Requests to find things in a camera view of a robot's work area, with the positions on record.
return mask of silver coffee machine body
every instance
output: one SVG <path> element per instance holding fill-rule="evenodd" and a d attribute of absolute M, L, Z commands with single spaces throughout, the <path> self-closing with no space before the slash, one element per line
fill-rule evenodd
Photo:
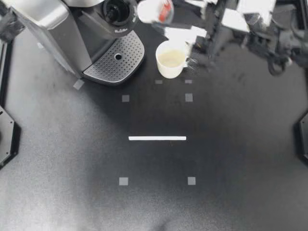
<path fill-rule="evenodd" d="M 142 62 L 135 0 L 15 0 L 18 19 L 78 78 L 117 85 Z"/>

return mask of coffee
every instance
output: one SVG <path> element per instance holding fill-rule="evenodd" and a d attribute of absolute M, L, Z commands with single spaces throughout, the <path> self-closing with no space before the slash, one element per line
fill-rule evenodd
<path fill-rule="evenodd" d="M 185 54 L 179 50 L 170 50 L 158 56 L 159 62 L 165 67 L 177 67 L 185 62 Z"/>

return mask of red object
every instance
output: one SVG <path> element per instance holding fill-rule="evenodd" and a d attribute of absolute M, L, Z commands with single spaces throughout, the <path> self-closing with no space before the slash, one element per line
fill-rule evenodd
<path fill-rule="evenodd" d="M 163 5 L 163 7 L 160 11 L 160 14 L 159 14 L 159 17 L 158 17 L 159 21 L 163 23 L 167 19 L 170 11 L 171 11 L 171 4 L 170 4 L 169 1 L 167 1 L 167 3 L 165 3 Z"/>

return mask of black table surface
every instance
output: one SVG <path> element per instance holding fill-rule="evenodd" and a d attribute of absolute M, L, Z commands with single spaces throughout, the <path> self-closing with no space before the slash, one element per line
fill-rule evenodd
<path fill-rule="evenodd" d="M 272 77 L 230 46 L 215 66 L 167 80 L 154 57 L 164 38 L 141 23 L 136 32 L 146 59 L 115 88 L 76 90 L 29 31 L 16 39 L 5 108 L 22 133 L 0 171 L 0 231 L 306 231 L 308 166 L 294 132 L 308 109 L 304 70 Z M 187 141 L 128 141 L 168 135 Z"/>

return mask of white cup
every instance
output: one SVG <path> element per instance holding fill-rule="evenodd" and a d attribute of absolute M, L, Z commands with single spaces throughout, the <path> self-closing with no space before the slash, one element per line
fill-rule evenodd
<path fill-rule="evenodd" d="M 165 78 L 175 78 L 179 76 L 183 71 L 183 68 L 187 67 L 186 59 L 188 58 L 189 50 L 189 46 L 184 41 L 179 42 L 168 40 L 161 43 L 156 50 L 156 62 L 160 74 Z M 162 59 L 161 55 L 170 51 L 179 51 L 183 54 L 183 56 L 181 55 L 181 60 L 179 60 L 179 57 L 177 57 L 178 65 L 175 67 L 167 66 L 160 60 L 160 58 Z"/>

